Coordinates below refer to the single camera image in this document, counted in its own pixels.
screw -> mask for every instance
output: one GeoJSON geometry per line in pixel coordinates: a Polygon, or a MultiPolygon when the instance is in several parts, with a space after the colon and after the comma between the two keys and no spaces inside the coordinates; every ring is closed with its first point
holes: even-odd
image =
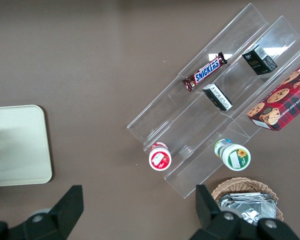
{"type": "Polygon", "coordinates": [[[271,229],[276,229],[277,228],[277,224],[274,221],[272,221],[272,220],[266,220],[265,221],[265,225],[268,228],[271,228],[271,229]]]}
{"type": "Polygon", "coordinates": [[[226,212],[223,217],[229,221],[235,219],[235,217],[230,213],[230,212],[226,212]]]}
{"type": "Polygon", "coordinates": [[[43,217],[41,215],[37,215],[32,219],[33,223],[37,223],[40,222],[43,219],[43,217]]]}

silver foil packet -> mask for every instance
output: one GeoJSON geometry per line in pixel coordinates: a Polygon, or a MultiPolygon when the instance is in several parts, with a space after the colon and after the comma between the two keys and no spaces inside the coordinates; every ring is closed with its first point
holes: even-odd
{"type": "Polygon", "coordinates": [[[225,194],[219,200],[220,207],[238,210],[248,223],[257,225],[260,219],[275,219],[277,202],[260,192],[225,194]]]}

red plaid packaging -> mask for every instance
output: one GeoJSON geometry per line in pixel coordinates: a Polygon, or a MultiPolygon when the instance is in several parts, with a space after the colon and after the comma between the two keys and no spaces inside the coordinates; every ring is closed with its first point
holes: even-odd
{"type": "Polygon", "coordinates": [[[300,113],[300,67],[248,113],[252,122],[279,131],[300,113]]]}

woven basket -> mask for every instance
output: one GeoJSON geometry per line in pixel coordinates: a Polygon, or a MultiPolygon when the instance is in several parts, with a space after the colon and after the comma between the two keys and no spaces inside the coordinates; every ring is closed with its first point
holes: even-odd
{"type": "MultiPolygon", "coordinates": [[[[275,201],[279,198],[277,195],[265,184],[259,181],[251,180],[245,177],[234,177],[221,183],[213,192],[213,199],[219,203],[219,199],[225,194],[234,193],[268,193],[275,201]]],[[[276,219],[283,221],[283,213],[276,208],[276,219]]]]}

beige tray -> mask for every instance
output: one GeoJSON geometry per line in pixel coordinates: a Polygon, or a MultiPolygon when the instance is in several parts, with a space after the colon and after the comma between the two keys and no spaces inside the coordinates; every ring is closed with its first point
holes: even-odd
{"type": "Polygon", "coordinates": [[[0,107],[0,186],[43,184],[52,177],[44,111],[0,107]]]}

